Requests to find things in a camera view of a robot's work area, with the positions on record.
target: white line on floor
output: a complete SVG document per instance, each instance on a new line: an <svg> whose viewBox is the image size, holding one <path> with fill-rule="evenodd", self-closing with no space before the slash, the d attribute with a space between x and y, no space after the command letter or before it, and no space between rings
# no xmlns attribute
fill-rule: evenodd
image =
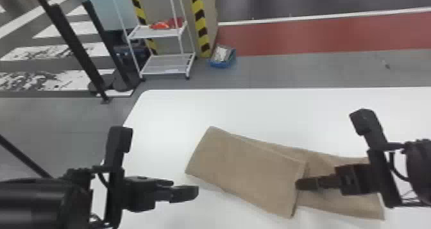
<svg viewBox="0 0 431 229"><path fill-rule="evenodd" d="M71 22L73 31L76 35L91 35L97 34L97 29L91 21ZM52 24L46 29L35 35L33 38L61 37L60 32Z"/></svg>
<svg viewBox="0 0 431 229"><path fill-rule="evenodd" d="M80 5L73 11L69 12L67 16L75 16L75 15L87 15L87 11L85 10L84 6Z"/></svg>
<svg viewBox="0 0 431 229"><path fill-rule="evenodd" d="M99 69L99 74L112 74L115 69ZM90 78L84 70L60 72L0 72L0 91L88 91ZM129 97L133 90L127 92L106 91L110 97Z"/></svg>
<svg viewBox="0 0 431 229"><path fill-rule="evenodd" d="M339 13L339 14L333 14L333 15L282 17L282 18L274 18L274 19L249 20L249 21L228 21L228 22L219 22L219 26L240 26L240 25L247 25L247 24L265 24L265 23L279 23L279 22L287 22L287 21L308 21L308 20L319 20L319 19L367 17L367 16L378 16L378 15L396 15L396 14L402 14L402 13L424 13L424 12L431 12L431 7L408 8L408 9L400 9L400 10L381 10L381 11L375 11L375 12Z"/></svg>
<svg viewBox="0 0 431 229"><path fill-rule="evenodd" d="M109 56L103 42L84 43L83 47L90 57ZM23 60L47 60L65 58L72 56L73 53L68 45L52 46L29 46L17 47L8 54L0 58L2 62L23 61Z"/></svg>
<svg viewBox="0 0 431 229"><path fill-rule="evenodd" d="M61 4L66 0L50 0L49 4ZM36 19L40 15L45 13L44 9L41 6L38 6L29 12L25 13L24 15L21 15L20 17L14 19L13 21L10 21L8 24L5 24L4 26L0 27L0 38L3 38L7 35L9 35L11 32L15 31L16 29L20 28L21 26L29 23L30 21Z"/></svg>

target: metal stand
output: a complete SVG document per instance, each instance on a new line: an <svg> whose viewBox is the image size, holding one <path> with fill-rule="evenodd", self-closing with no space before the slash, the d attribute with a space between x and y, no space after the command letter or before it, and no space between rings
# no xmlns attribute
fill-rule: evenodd
<svg viewBox="0 0 431 229"><path fill-rule="evenodd" d="M15 158L19 159L22 163L28 166L32 171L37 173L43 178L52 178L52 176L46 172L43 168L41 168L36 162L34 162L31 158L25 155L21 150L16 148L11 142L9 142L6 138L0 135L0 145L2 145L7 151L15 156Z"/></svg>
<svg viewBox="0 0 431 229"><path fill-rule="evenodd" d="M126 32L126 27L124 26L123 19L121 17L118 4L115 0L112 0L114 3L115 10L117 12L118 18L120 20L121 26L124 30L124 33ZM170 0L173 18L175 22L175 29L169 29L169 30L153 30L149 26L141 25L138 18L137 26L133 29L133 31L128 35L127 37L127 43L129 45L129 49L131 52L131 55L133 57L133 61L136 66L136 70L139 73L140 78L143 78L145 75L152 75L152 74L184 74L186 79L190 78L190 69L193 65L193 62L196 57L196 50L194 47L194 42L192 39L192 33L190 32L190 27L188 26L187 19L186 19L186 13L183 5L183 1L179 0L180 6L182 9L183 18L185 19L182 27L179 27L178 20L177 20L177 14L175 10L174 0ZM182 35L184 30L188 31L189 38L190 38L190 44L192 46L192 53L185 53L184 47L182 43ZM177 55L155 55L151 49L149 49L150 57L148 58L148 61L143 66L142 69L140 69L137 59L135 56L135 53L133 52L133 48L131 46L132 40L140 40L149 38L163 38L163 37L176 37L178 39L178 43L180 45L180 54Z"/></svg>
<svg viewBox="0 0 431 229"><path fill-rule="evenodd" d="M86 50L82 46L81 41L76 36L60 6L58 4L50 6L46 0L38 0L38 2L44 8L45 12L48 14L49 18L52 20L53 24L62 35L63 39L70 47L76 59L78 59L80 65L87 73L87 76L89 76L94 85L94 89L100 93L103 100L102 103L109 103L111 99L107 96L105 90L106 88L110 87L110 85L105 84L104 79L99 74L99 71L96 69L93 61L90 59Z"/></svg>
<svg viewBox="0 0 431 229"><path fill-rule="evenodd" d="M84 6L85 10L89 14L94 26L97 29L97 32L99 32L99 35L102 38L102 41L109 52L109 55L111 56L115 66L117 67L117 70L114 72L113 75L110 75L110 77L104 78L105 84L111 84L112 87L118 92L126 92L129 90L135 89L139 85L140 80L137 77L137 74L129 74L124 70L122 63L120 62L120 59L118 59L118 56L114 51L114 46L112 44L112 41L106 35L105 29L103 28L103 25L96 14L93 4L91 3L91 1L86 0L82 2L82 5ZM93 84L89 85L89 90L95 91L95 87Z"/></svg>

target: hazard tape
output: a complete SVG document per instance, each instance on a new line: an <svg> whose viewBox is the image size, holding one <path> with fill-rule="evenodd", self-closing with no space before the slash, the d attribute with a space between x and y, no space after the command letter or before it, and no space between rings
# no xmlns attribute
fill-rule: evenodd
<svg viewBox="0 0 431 229"><path fill-rule="evenodd" d="M131 0L133 3L133 7L135 8L136 16L138 17L138 20L140 24L146 25L147 24L147 15L145 14L144 9L140 5L140 0ZM157 55L157 45L156 42L153 39L146 39L146 43L148 47L151 49L154 55Z"/></svg>
<svg viewBox="0 0 431 229"><path fill-rule="evenodd" d="M198 32L198 44L202 57L210 57L211 45L208 36L207 20L203 9L203 0L192 0L192 11L195 18L196 31Z"/></svg>

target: folded cloth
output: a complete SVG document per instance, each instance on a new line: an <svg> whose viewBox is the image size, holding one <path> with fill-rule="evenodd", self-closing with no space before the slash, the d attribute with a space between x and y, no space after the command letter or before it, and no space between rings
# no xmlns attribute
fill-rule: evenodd
<svg viewBox="0 0 431 229"><path fill-rule="evenodd" d="M337 189L297 193L294 188L302 176L328 175L335 172L335 166L366 162L367 158L343 158L290 148L210 127L186 173L287 218L293 215L297 204L347 216L383 219L376 194L343 196Z"/></svg>
<svg viewBox="0 0 431 229"><path fill-rule="evenodd" d="M346 164L366 164L368 158L345 158L306 149L289 148L279 144L262 142L238 135L233 135L262 149L270 149L282 155L307 161L304 177L334 174L334 167ZM384 219L384 210L377 194L362 196L343 196L338 189L321 191L299 191L296 202L299 206L315 208L346 216L368 219Z"/></svg>
<svg viewBox="0 0 431 229"><path fill-rule="evenodd" d="M197 146L186 173L266 210L290 218L305 162L262 149L211 127Z"/></svg>

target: gray floor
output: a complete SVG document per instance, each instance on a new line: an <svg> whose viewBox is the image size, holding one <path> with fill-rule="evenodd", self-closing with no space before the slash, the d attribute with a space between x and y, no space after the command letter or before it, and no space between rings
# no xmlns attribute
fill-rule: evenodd
<svg viewBox="0 0 431 229"><path fill-rule="evenodd" d="M431 50L249 56L229 69L198 60L191 80L152 77L131 98L109 105L96 98L0 98L0 134L59 176L99 163L109 127L122 124L149 89L429 86L430 58ZM33 174L0 149L0 179L25 175Z"/></svg>

